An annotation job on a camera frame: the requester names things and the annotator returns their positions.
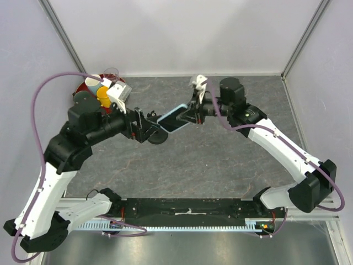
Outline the black phone stand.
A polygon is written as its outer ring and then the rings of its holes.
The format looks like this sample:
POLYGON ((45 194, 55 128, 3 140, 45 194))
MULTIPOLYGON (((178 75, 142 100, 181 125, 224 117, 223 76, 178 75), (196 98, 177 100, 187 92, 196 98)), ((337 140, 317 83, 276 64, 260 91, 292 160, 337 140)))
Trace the black phone stand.
MULTIPOLYGON (((158 115, 154 110, 147 114, 147 119, 153 122, 157 122, 157 119, 161 116, 158 115)), ((164 143, 168 139, 168 133, 163 129, 158 129, 154 134, 152 134, 147 141, 154 145, 159 145, 164 143)))

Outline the phone with light blue case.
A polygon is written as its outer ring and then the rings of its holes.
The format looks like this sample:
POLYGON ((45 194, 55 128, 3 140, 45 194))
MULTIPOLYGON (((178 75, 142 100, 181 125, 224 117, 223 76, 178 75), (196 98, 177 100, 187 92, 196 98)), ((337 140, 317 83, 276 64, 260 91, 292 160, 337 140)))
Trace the phone with light blue case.
POLYGON ((162 115, 157 119, 157 124, 165 132, 171 134, 188 125, 187 121, 177 119, 177 116, 187 110, 188 106, 183 103, 162 115))

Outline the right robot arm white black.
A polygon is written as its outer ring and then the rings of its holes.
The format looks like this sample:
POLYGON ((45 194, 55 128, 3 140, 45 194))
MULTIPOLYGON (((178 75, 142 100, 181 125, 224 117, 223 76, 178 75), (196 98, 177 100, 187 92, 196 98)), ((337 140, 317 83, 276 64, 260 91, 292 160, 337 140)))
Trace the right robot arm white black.
POLYGON ((216 89, 204 75, 190 79, 192 97, 178 108, 179 121, 200 123, 206 116, 216 116, 229 131, 237 131, 258 144, 276 159, 293 178, 293 183, 280 187, 264 188, 253 203, 253 212, 266 217, 273 209, 294 206, 304 213, 315 208, 339 211, 341 207, 329 208, 321 203, 333 190, 336 165, 331 160, 321 161, 310 155, 283 134, 258 107, 247 102, 244 86, 239 79, 228 77, 216 89))

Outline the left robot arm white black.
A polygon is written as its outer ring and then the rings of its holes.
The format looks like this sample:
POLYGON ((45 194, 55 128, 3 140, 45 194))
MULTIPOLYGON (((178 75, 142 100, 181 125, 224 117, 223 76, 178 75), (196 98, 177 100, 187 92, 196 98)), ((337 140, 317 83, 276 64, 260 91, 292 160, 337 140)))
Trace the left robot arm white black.
POLYGON ((25 208, 4 224, 14 243, 26 253, 50 252, 86 221, 105 214, 119 215, 121 197, 110 188, 67 210, 56 209, 64 190, 92 155, 94 145, 117 134, 155 145, 167 139, 167 133, 157 125, 155 113, 144 115, 140 109, 127 109, 112 90, 108 98, 111 106, 107 114, 94 98, 71 107, 67 122, 41 153, 40 175, 25 208))

